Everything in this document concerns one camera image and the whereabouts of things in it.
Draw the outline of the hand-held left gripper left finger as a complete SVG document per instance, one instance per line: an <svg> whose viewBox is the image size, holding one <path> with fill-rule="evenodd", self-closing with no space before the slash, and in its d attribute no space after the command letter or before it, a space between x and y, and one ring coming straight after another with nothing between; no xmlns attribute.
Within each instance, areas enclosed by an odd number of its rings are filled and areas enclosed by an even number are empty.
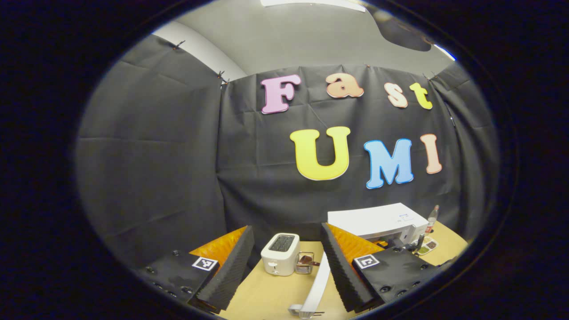
<svg viewBox="0 0 569 320"><path fill-rule="evenodd" d="M253 245L253 227L244 226L190 252L174 250L138 269L138 277L179 303L220 312L242 281Z"/></svg>

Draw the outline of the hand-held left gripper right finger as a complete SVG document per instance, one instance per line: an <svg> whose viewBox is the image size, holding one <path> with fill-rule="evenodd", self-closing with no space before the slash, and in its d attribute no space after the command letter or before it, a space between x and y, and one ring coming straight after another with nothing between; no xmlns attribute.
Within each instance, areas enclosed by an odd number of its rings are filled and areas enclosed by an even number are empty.
<svg viewBox="0 0 569 320"><path fill-rule="evenodd" d="M414 255L400 241L383 248L329 223L321 242L344 308L361 312L388 304L424 286L445 270Z"/></svg>

